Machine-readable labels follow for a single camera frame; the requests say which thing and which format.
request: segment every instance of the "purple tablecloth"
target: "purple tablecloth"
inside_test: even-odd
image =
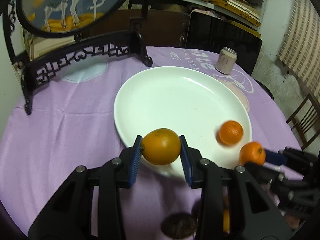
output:
[[[214,69],[218,55],[212,52],[149,47],[148,53],[154,67],[193,68],[226,84],[249,112],[253,140],[266,149],[300,148],[280,109],[238,65],[224,76]],[[65,72],[37,93],[30,116],[21,100],[9,117],[0,145],[0,199],[26,234],[76,166],[102,166],[124,147],[114,125],[114,100],[121,85],[147,67],[135,56],[95,58],[103,64]],[[200,193],[140,166],[133,188],[121,190],[127,239],[168,239],[159,229],[161,221],[172,213],[190,212]]]

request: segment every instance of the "white can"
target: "white can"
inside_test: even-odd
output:
[[[221,73],[230,75],[237,58],[237,53],[233,49],[223,47],[220,51],[219,59],[214,66],[216,70],[220,71]]]

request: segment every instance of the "plate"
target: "plate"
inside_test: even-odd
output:
[[[196,70],[163,66],[132,76],[118,91],[114,104],[117,131],[126,147],[137,135],[145,136],[158,128],[169,128],[184,135],[189,147],[218,166],[233,169],[241,147],[252,140],[246,109],[225,85]],[[228,121],[244,129],[241,141],[233,147],[220,145],[216,133]],[[184,178],[180,157],[169,165],[142,163],[167,177]]]

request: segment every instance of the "round table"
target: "round table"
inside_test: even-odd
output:
[[[153,67],[192,68],[223,82],[246,107],[253,140],[266,149],[300,148],[280,109],[238,65],[225,76],[214,69],[218,54],[212,52],[148,47],[148,54]],[[34,95],[30,116],[23,100],[13,109],[0,145],[0,199],[25,234],[76,166],[95,168],[119,156],[124,145],[114,125],[114,100],[121,85],[145,69],[136,56],[87,58],[63,69]],[[163,219],[190,213],[201,191],[141,165],[133,188],[120,195],[127,239],[160,240],[168,239],[160,231]]]

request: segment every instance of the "plate rim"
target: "plate rim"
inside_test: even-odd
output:
[[[187,68],[187,67],[179,67],[179,66],[157,66],[157,67],[151,67],[151,68],[148,68],[148,69],[145,69],[145,70],[142,70],[136,74],[134,74],[133,76],[131,76],[130,78],[128,78],[128,80],[126,80],[120,87],[120,89],[118,90],[117,92],[117,95],[116,95],[116,98],[115,98],[115,101],[114,101],[114,105],[113,105],[113,119],[114,119],[114,123],[115,123],[115,126],[116,126],[116,130],[117,130],[117,133],[121,139],[121,141],[124,143],[125,147],[131,147],[132,145],[127,145],[127,142],[124,141],[124,135],[123,135],[123,132],[121,131],[121,129],[119,128],[119,123],[118,123],[118,118],[116,118],[116,106],[118,104],[118,95],[120,94],[120,92],[123,90],[123,87],[124,85],[129,82],[129,80],[133,79],[133,78],[136,78],[136,76],[140,75],[141,73],[145,72],[145,71],[152,71],[153,69],[157,69],[157,68],[183,68],[184,70],[187,70],[187,71],[191,71],[191,72],[197,72],[197,73],[200,73],[202,75],[205,75],[209,78],[212,78],[214,80],[214,82],[217,82],[218,84],[221,84],[223,87],[225,87],[226,89],[228,89],[232,94],[233,96],[236,98],[236,100],[240,103],[241,107],[243,108],[245,114],[246,114],[246,117],[249,121],[249,128],[250,128],[250,136],[249,136],[249,141],[251,142],[252,141],[252,125],[251,125],[251,120],[250,120],[250,117],[249,117],[249,114],[247,112],[247,110],[245,109],[244,105],[242,104],[242,102],[240,101],[240,99],[232,92],[231,89],[229,89],[226,85],[224,85],[223,83],[219,82],[218,80],[216,80],[214,77],[206,74],[206,73],[203,73],[201,71],[198,71],[198,70],[195,70],[195,69],[190,69],[190,68]],[[156,173],[158,174],[161,174],[162,176],[164,177],[167,177],[167,178],[177,178],[177,179],[182,179],[182,177],[180,176],[176,176],[174,174],[168,174],[166,172],[162,172],[161,170],[157,169],[156,167],[154,167],[153,165],[151,165],[150,163],[148,163],[142,156],[141,158],[141,163],[143,163],[143,165],[145,165],[146,167],[148,167],[149,169],[155,171]]]

